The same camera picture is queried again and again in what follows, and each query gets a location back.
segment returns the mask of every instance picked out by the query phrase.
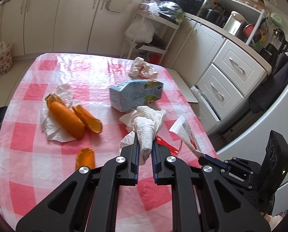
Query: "metal screw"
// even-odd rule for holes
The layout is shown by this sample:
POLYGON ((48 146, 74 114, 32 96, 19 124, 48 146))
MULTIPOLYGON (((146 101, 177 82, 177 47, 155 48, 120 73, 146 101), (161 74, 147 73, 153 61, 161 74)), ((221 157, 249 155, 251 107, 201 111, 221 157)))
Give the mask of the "metal screw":
POLYGON ((89 171, 89 168, 88 167, 81 167, 79 169, 80 173, 87 173, 89 171))
POLYGON ((176 158, 174 156, 168 156, 167 161, 168 162, 176 162, 176 158))
POLYGON ((210 173, 211 171, 213 171, 213 168, 211 166, 204 166, 203 170, 204 172, 210 173))
POLYGON ((126 160, 126 158, 123 157, 123 156, 118 156, 118 157, 116 158, 116 162, 118 162, 118 163, 123 163, 123 162, 125 162, 125 160, 126 160))

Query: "robotic arm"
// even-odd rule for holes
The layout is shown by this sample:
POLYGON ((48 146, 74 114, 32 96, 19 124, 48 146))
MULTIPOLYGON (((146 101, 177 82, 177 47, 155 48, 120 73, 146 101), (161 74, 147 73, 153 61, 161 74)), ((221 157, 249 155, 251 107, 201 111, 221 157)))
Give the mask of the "robotic arm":
MULTIPOLYGON (((137 184, 139 152, 135 135, 134 144, 103 167, 81 167, 26 214, 16 232, 115 231, 119 186, 137 184)), ((173 231, 270 231, 259 211, 272 210, 274 193, 288 171, 288 145, 282 135, 271 131, 262 166, 204 155, 199 169, 171 156, 156 139, 151 157, 155 183, 171 185, 173 231)))

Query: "floor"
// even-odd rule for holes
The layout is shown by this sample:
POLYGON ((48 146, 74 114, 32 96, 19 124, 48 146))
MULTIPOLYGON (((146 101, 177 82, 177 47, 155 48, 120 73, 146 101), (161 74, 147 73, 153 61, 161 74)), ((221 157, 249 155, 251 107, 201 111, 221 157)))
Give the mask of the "floor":
POLYGON ((0 73, 0 107, 10 103, 18 84, 33 62, 34 59, 14 61, 9 73, 4 75, 0 73))

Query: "checkered tablecloth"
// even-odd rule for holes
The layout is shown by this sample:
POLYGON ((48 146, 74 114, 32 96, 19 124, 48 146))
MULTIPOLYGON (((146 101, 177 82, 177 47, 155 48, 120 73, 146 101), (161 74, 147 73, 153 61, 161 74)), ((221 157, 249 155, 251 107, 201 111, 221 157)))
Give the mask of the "checkered tablecloth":
MULTIPOLYGON (((44 54, 38 57, 15 91, 0 132, 0 206, 15 228, 19 219, 74 172, 75 157, 85 147, 95 150, 96 166, 119 155, 127 134, 119 122, 123 114, 111 107, 108 88, 130 80, 132 61, 93 55, 44 54), (40 110, 45 95, 69 83, 74 98, 103 123, 101 134, 86 132, 81 140, 48 141, 41 130, 40 110)), ((169 73, 161 66, 158 81, 164 83, 162 98, 155 102, 167 111, 158 135, 172 146, 180 139, 168 130, 183 115, 204 153, 216 153, 198 118, 169 73)), ((183 145, 179 157, 197 166, 196 157, 183 145)), ((139 170, 135 187, 121 187, 116 231, 169 232, 172 230, 170 186, 157 186, 151 160, 139 170)))

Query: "crumpled tissue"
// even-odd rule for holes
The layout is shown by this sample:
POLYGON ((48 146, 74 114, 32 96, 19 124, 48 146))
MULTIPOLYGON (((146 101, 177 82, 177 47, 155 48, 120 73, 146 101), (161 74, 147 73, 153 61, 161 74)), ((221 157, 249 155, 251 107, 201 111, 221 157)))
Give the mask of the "crumpled tissue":
MULTIPOLYGON (((140 165, 144 165, 151 153, 153 140, 160 130, 166 111, 161 109, 156 111, 146 105, 138 106, 131 114, 132 132, 127 134, 120 142, 120 148, 131 145, 134 142, 134 135, 137 133, 137 138, 140 143, 140 165)), ((129 124, 130 114, 126 117, 121 117, 129 124)))
POLYGON ((129 72, 129 76, 132 78, 138 76, 146 78, 157 78, 158 75, 159 73, 155 70, 155 68, 140 57, 135 58, 129 72))
MULTIPOLYGON (((81 104, 80 100, 73 99, 74 91, 69 84, 59 85, 53 93, 59 96, 70 109, 72 106, 81 104)), ((72 137, 54 118, 46 104, 46 97, 47 95, 44 97, 41 107, 41 128, 43 132, 45 132, 46 138, 48 140, 57 140, 59 142, 76 140, 76 138, 72 137)))

